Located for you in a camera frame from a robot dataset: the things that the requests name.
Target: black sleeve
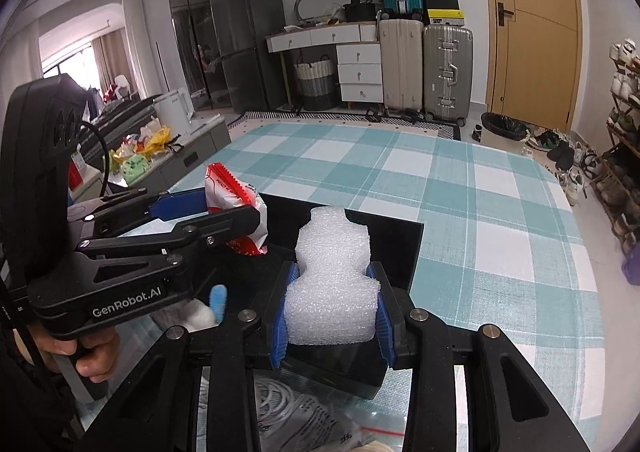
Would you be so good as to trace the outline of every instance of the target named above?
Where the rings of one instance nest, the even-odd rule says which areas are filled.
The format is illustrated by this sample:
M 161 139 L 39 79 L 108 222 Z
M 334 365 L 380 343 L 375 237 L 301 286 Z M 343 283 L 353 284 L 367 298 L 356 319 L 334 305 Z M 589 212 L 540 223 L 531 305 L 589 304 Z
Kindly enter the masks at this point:
M 74 414 L 70 390 L 52 374 L 60 400 L 52 400 L 37 378 L 35 367 L 18 352 L 13 332 L 0 327 L 0 439 L 13 450 L 70 452 L 73 443 L 62 436 Z

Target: refrigerator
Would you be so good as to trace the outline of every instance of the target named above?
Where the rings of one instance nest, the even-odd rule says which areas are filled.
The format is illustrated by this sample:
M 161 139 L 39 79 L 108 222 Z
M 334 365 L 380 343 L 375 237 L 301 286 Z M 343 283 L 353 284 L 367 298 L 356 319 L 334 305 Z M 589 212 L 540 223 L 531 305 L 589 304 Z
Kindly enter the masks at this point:
M 234 111 L 269 111 L 287 103 L 280 58 L 265 37 L 285 26 L 282 0 L 209 0 Z

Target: foam piece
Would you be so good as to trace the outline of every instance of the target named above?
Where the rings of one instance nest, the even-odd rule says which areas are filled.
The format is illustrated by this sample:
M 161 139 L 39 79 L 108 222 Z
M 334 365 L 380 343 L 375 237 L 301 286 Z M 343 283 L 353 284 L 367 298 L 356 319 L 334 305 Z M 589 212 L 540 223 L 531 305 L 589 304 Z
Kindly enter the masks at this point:
M 367 227 L 351 223 L 343 209 L 315 208 L 300 229 L 296 258 L 301 275 L 287 287 L 284 303 L 289 342 L 371 340 L 380 283 L 364 275 L 370 261 Z

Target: plaid tablecloth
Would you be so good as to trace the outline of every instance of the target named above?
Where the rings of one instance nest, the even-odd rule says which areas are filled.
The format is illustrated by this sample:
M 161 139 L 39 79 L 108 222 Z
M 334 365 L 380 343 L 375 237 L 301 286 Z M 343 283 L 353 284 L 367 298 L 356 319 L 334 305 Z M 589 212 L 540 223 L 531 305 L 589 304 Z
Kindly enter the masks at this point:
M 539 164 L 453 140 L 295 122 L 257 128 L 213 161 L 261 192 L 424 223 L 414 304 L 449 324 L 500 326 L 593 446 L 604 394 L 598 294 L 571 208 Z M 199 168 L 172 191 L 203 183 Z M 170 229 L 152 225 L 145 231 Z M 410 382 L 389 371 L 371 402 L 336 396 L 360 423 L 402 431 Z

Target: human hand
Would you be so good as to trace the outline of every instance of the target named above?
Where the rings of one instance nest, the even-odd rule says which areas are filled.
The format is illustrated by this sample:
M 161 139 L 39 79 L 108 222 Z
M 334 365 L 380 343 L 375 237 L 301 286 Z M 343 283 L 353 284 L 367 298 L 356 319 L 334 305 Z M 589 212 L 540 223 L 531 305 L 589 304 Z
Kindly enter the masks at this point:
M 52 354 L 72 355 L 76 352 L 78 341 L 56 340 L 44 329 L 40 322 L 31 323 L 28 328 L 47 369 L 53 372 L 60 372 Z M 14 338 L 20 354 L 32 364 L 33 361 L 29 356 L 29 352 L 15 329 Z M 85 349 L 91 350 L 91 353 L 83 356 L 76 363 L 78 373 L 81 376 L 90 378 L 96 384 L 109 379 L 115 370 L 118 352 L 120 351 L 120 335 L 116 329 L 113 327 L 102 329 L 95 333 L 84 335 L 79 340 Z

